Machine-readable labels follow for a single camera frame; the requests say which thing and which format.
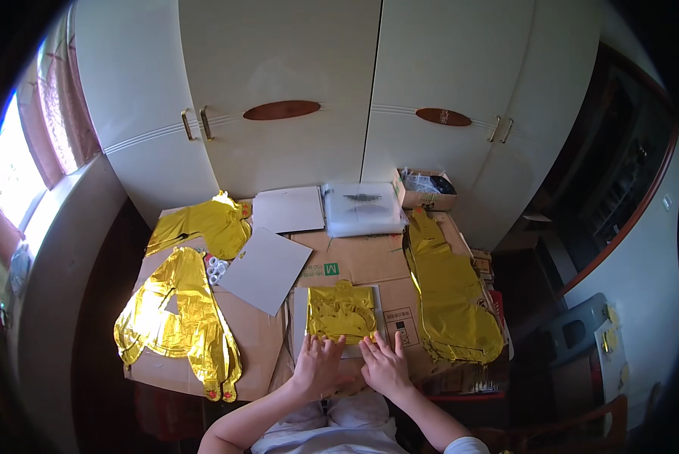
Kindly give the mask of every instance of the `wardrobe door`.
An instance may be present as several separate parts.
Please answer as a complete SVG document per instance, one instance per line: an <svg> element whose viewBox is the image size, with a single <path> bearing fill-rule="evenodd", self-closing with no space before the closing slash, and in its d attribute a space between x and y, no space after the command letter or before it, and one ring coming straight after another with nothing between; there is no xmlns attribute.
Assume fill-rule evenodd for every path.
<svg viewBox="0 0 679 454"><path fill-rule="evenodd" d="M190 93L205 107L221 189L250 197L360 179L380 4L180 0ZM286 101L304 103L260 107Z"/></svg>
<svg viewBox="0 0 679 454"><path fill-rule="evenodd" d="M467 196L511 99L533 3L383 2L362 181L389 181L396 167L437 169ZM424 107L448 113L427 121L416 114ZM453 113L471 124L449 126Z"/></svg>
<svg viewBox="0 0 679 454"><path fill-rule="evenodd" d="M493 250L498 245L564 146L597 59L600 4L536 1L526 56L503 115L500 139L493 143L471 197L456 204L452 213L471 247Z"/></svg>
<svg viewBox="0 0 679 454"><path fill-rule="evenodd" d="M145 222L216 195L185 76L177 0L80 0L75 22L92 124ZM196 140L188 140L184 110Z"/></svg>

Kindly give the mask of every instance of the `gold foil balloon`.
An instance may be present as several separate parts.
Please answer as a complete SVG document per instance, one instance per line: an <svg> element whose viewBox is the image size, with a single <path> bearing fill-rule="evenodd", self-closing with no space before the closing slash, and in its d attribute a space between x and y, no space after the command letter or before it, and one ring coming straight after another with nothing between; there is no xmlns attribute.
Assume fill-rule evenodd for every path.
<svg viewBox="0 0 679 454"><path fill-rule="evenodd" d="M178 314L165 310L173 295ZM132 295L113 334L125 365L137 361L145 347L162 356L187 358L206 397L236 400L241 358L195 249L174 249Z"/></svg>
<svg viewBox="0 0 679 454"><path fill-rule="evenodd" d="M309 287L307 332L333 341L344 334L347 345L359 344L377 329L371 287L338 280L334 287Z"/></svg>
<svg viewBox="0 0 679 454"><path fill-rule="evenodd" d="M453 253L422 208L412 211L407 232L405 252L420 294L418 324L425 349L434 360L493 361L503 337L494 316L475 304L482 286L470 257Z"/></svg>
<svg viewBox="0 0 679 454"><path fill-rule="evenodd" d="M145 256L202 236L211 255L222 260L235 259L251 237L251 226L246 222L251 213L250 203L237 204L221 191L207 202L158 219Z"/></svg>

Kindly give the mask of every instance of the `paper label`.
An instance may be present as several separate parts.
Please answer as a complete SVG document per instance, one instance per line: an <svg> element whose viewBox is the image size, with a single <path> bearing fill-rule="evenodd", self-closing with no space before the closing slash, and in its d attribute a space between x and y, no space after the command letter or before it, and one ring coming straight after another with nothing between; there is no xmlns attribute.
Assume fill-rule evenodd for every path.
<svg viewBox="0 0 679 454"><path fill-rule="evenodd" d="M299 277L336 276L338 274L338 263L325 263L324 265L307 265Z"/></svg>
<svg viewBox="0 0 679 454"><path fill-rule="evenodd" d="M387 325L387 337L389 337L390 342L395 342L395 332L399 331L403 347L410 347L420 343L413 313L409 307L384 311L383 315Z"/></svg>

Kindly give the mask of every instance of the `wardrobe handle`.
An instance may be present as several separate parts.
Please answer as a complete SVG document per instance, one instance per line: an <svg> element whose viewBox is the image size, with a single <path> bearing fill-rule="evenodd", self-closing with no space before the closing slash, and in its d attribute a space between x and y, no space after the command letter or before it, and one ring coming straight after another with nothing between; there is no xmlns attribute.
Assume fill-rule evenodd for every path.
<svg viewBox="0 0 679 454"><path fill-rule="evenodd" d="M188 141L196 140L196 138L193 137L190 134L190 126L188 125L188 119L185 117L185 113L186 113L186 110L184 110L180 113L180 117L183 119L183 127L185 128L185 135L188 136Z"/></svg>
<svg viewBox="0 0 679 454"><path fill-rule="evenodd" d="M202 109L200 109L200 120L204 124L204 131L206 132L206 140L213 140L214 137L211 135L211 128L208 127L208 119L206 118L206 107L207 105L204 105Z"/></svg>
<svg viewBox="0 0 679 454"><path fill-rule="evenodd" d="M511 133L511 128L514 127L514 119L511 117L508 117L508 129L506 130L506 135L503 136L503 139L500 140L500 143L506 143L508 140L508 135Z"/></svg>
<svg viewBox="0 0 679 454"><path fill-rule="evenodd" d="M499 124L500 124L500 117L498 115L496 115L496 127L493 128L493 133L490 134L488 141L493 141L493 138L496 136L496 131L498 131L498 125Z"/></svg>

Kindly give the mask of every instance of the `grey stool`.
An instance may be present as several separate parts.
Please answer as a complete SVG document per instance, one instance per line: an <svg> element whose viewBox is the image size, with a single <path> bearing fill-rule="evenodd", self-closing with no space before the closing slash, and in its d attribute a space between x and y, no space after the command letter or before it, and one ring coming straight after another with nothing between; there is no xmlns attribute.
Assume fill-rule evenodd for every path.
<svg viewBox="0 0 679 454"><path fill-rule="evenodd" d="M544 338L553 344L549 347L554 353L553 359L549 359L549 368L566 364L593 347L594 332L607 318L607 298L596 294L539 328Z"/></svg>

